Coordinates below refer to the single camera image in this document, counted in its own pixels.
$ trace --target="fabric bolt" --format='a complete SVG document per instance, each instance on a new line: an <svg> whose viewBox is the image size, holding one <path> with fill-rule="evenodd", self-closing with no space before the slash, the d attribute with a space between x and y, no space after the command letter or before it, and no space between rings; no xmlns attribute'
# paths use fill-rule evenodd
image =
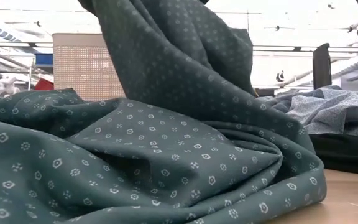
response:
<svg viewBox="0 0 358 224"><path fill-rule="evenodd" d="M358 136L358 92L327 86L307 93L258 98L305 125L309 134Z"/></svg>
<svg viewBox="0 0 358 224"><path fill-rule="evenodd" d="M358 174L357 136L311 134L310 138L325 168Z"/></svg>
<svg viewBox="0 0 358 224"><path fill-rule="evenodd" d="M252 42L195 0L80 1L127 98L0 99L0 223L262 223L326 196L302 125L252 96Z"/></svg>

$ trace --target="fabric pile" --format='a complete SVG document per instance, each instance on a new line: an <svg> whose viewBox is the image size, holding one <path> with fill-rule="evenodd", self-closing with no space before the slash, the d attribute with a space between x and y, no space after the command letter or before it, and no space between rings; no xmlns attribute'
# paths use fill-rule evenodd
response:
<svg viewBox="0 0 358 224"><path fill-rule="evenodd" d="M306 130L252 96L246 30L195 0L80 2L127 98L0 99L0 223L262 223L325 198Z"/></svg>
<svg viewBox="0 0 358 224"><path fill-rule="evenodd" d="M358 92L327 86L258 100L303 124L326 168L358 173Z"/></svg>

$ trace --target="dark green cloth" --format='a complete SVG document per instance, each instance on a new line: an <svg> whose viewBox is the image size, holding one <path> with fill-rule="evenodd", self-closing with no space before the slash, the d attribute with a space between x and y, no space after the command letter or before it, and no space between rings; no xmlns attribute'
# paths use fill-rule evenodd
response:
<svg viewBox="0 0 358 224"><path fill-rule="evenodd" d="M252 43L194 0L82 1L129 99L0 99L0 223L260 223L326 195L303 127L250 94Z"/></svg>

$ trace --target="red object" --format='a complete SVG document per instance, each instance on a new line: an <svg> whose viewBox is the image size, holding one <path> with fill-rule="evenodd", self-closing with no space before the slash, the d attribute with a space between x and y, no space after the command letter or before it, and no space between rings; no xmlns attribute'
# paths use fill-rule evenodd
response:
<svg viewBox="0 0 358 224"><path fill-rule="evenodd" d="M40 78L38 83L34 87L35 90L53 90L55 89L53 82Z"/></svg>

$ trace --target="table surface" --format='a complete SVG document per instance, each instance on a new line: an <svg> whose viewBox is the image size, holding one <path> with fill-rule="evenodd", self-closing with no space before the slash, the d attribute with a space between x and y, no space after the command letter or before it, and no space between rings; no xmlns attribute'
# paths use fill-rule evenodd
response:
<svg viewBox="0 0 358 224"><path fill-rule="evenodd" d="M325 170L326 199L268 224L358 224L358 175Z"/></svg>

